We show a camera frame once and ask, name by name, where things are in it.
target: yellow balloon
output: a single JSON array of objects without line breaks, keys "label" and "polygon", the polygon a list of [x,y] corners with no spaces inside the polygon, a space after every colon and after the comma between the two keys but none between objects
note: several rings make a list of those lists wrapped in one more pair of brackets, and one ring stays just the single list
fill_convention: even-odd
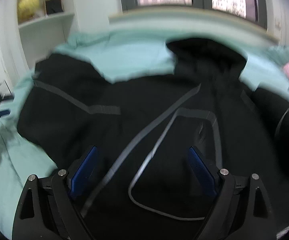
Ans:
[{"label": "yellow balloon", "polygon": [[39,0],[19,0],[18,19],[20,21],[30,19],[37,9],[39,9]]}]

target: gray piping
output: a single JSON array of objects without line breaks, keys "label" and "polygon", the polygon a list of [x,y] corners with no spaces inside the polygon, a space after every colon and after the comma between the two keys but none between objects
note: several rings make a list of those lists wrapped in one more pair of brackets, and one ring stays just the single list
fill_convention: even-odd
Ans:
[{"label": "gray piping", "polygon": [[101,106],[101,105],[94,105],[94,106],[87,106],[84,103],[80,102],[79,100],[73,98],[72,96],[68,95],[66,92],[62,91],[61,89],[45,84],[41,81],[35,80],[34,86],[38,88],[42,88],[48,92],[56,94],[65,100],[69,101],[70,103],[74,104],[78,108],[82,109],[83,111],[87,112],[88,114],[116,114],[120,115],[120,107],[118,106]]},{"label": "gray piping", "polygon": [[133,180],[131,181],[129,188],[128,188],[128,195],[130,200],[137,206],[146,209],[148,211],[157,213],[159,215],[162,216],[166,216],[172,219],[176,219],[176,220],[182,220],[182,221],[197,221],[197,220],[203,220],[204,217],[199,217],[199,218],[182,218],[182,217],[177,217],[174,215],[170,215],[168,213],[150,208],[148,206],[145,206],[141,203],[139,203],[138,201],[136,201],[132,194],[131,191],[134,187],[134,185],[136,184],[136,182],[138,181],[138,179],[140,178],[140,176],[142,175],[143,171],[145,170],[145,168],[147,167],[148,163],[152,160],[152,158],[154,157],[158,147],[160,146],[160,144],[162,143],[163,139],[165,138],[167,132],[169,131],[171,125],[173,124],[174,120],[176,119],[177,116],[184,116],[184,117],[189,117],[189,118],[203,118],[203,119],[207,119],[212,123],[212,128],[214,131],[214,147],[215,147],[215,151],[216,151],[216,163],[217,163],[217,167],[219,169],[222,168],[222,153],[221,153],[221,142],[220,142],[220,134],[219,134],[219,127],[218,127],[218,122],[217,119],[215,117],[215,114],[210,112],[210,111],[204,111],[204,110],[196,110],[196,109],[185,109],[185,108],[179,108],[175,111],[175,113],[173,114],[171,120],[169,121],[168,125],[166,126],[165,130],[163,131],[163,133],[161,134],[161,136],[159,137],[158,141],[156,142],[155,146],[153,147],[153,149],[151,150],[151,152],[147,155],[147,157],[145,158],[144,162],[142,163],[142,165],[140,166],[139,170],[137,171],[137,173],[135,174]]},{"label": "gray piping", "polygon": [[274,138],[276,139],[278,135],[280,135],[280,128],[281,128],[281,125],[282,125],[282,121],[284,119],[284,117],[286,116],[286,114],[289,112],[289,108],[285,111],[285,113],[283,114],[283,116],[281,117],[280,121],[278,122],[278,125],[277,125],[277,128],[276,128],[276,131],[274,133]]},{"label": "gray piping", "polygon": [[181,98],[179,98],[172,106],[170,106],[165,112],[163,112],[160,116],[158,116],[155,120],[153,120],[148,126],[143,128],[126,146],[126,148],[121,152],[119,157],[116,159],[112,167],[109,169],[107,174],[103,177],[103,179],[99,182],[99,184],[95,187],[95,189],[91,192],[89,197],[87,198],[83,208],[80,213],[82,217],[85,217],[88,213],[89,208],[92,206],[94,199],[97,197],[99,192],[108,184],[108,182],[112,179],[116,171],[119,169],[120,165],[127,158],[129,153],[134,149],[134,147],[155,127],[157,127],[161,122],[163,122],[172,112],[174,112],[181,104],[187,101],[192,96],[196,95],[200,90],[201,84],[189,92],[184,94]]}]

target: jacket sleeve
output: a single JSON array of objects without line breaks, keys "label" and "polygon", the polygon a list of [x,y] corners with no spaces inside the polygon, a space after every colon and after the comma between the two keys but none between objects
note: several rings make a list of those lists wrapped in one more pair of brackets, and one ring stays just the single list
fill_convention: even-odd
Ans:
[{"label": "jacket sleeve", "polygon": [[251,99],[275,141],[278,164],[289,178],[289,102],[263,88],[253,92]]}]

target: teal bed sheet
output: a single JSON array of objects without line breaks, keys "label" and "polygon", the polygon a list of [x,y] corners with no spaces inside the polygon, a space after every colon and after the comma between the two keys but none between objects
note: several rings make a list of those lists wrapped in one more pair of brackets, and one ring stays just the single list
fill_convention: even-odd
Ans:
[{"label": "teal bed sheet", "polygon": [[[108,81],[117,82],[173,73],[175,58],[166,48],[166,40],[192,36],[196,34],[151,30],[76,33],[67,44],[55,48],[55,52],[91,62]],[[289,61],[289,47],[255,48],[234,40],[205,38],[226,44],[247,59],[240,79],[252,89],[262,84],[289,99],[289,81],[280,70]],[[0,119],[0,230],[8,239],[11,239],[13,218],[28,176],[46,177],[56,168],[41,148],[17,133],[19,114],[32,86],[31,73],[28,73],[14,89],[15,100],[0,106],[0,110],[11,110],[9,116]]]}]

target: white bookshelf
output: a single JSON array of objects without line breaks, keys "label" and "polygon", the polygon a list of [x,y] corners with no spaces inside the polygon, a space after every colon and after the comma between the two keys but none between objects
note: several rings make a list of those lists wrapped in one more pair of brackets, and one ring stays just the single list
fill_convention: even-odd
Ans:
[{"label": "white bookshelf", "polygon": [[29,69],[44,59],[59,44],[78,31],[74,0],[62,0],[63,12],[33,18],[18,25],[24,55]]}]

